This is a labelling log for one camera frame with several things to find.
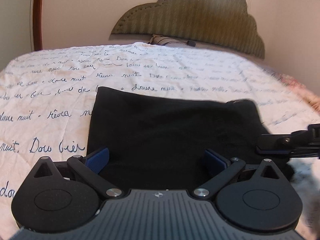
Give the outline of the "olive upholstered headboard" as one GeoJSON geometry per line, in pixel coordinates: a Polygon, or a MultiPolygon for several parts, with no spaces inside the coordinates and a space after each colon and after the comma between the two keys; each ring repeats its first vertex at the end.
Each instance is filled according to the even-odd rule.
{"type": "Polygon", "coordinates": [[[113,35],[158,34],[211,43],[265,57],[265,45],[245,0],[158,0],[131,8],[113,35]]]}

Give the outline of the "black pants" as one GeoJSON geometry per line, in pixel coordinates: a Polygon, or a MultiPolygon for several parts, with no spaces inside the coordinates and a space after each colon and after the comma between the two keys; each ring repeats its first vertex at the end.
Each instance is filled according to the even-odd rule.
{"type": "Polygon", "coordinates": [[[123,190],[192,190],[220,172],[207,149],[259,164],[262,134],[267,129],[250,100],[178,100],[99,87],[87,151],[108,149],[99,175],[123,190]]]}

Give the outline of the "patterned pillow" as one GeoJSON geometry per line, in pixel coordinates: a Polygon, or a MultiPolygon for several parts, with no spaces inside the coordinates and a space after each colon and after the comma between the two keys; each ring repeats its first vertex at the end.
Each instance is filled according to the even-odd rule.
{"type": "Polygon", "coordinates": [[[149,41],[149,44],[167,47],[196,47],[196,42],[191,40],[176,39],[173,37],[167,37],[163,35],[153,34],[149,41]]]}

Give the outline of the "brown wooden door frame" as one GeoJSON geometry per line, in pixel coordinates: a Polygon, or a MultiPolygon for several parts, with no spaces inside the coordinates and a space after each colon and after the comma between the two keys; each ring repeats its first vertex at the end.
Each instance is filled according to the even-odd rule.
{"type": "Polygon", "coordinates": [[[34,50],[42,50],[42,5],[43,0],[33,0],[33,16],[32,16],[32,26],[33,26],[33,45],[34,50]]]}

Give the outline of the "white script-print bedspread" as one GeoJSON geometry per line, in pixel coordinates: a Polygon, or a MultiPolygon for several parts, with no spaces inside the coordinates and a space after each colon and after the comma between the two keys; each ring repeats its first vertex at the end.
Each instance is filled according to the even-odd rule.
{"type": "Polygon", "coordinates": [[[18,229],[11,202],[37,159],[86,153],[100,86],[175,99],[251,99],[272,133],[319,122],[308,103],[263,67],[227,51],[137,42],[19,56],[1,72],[1,239],[18,229]]]}

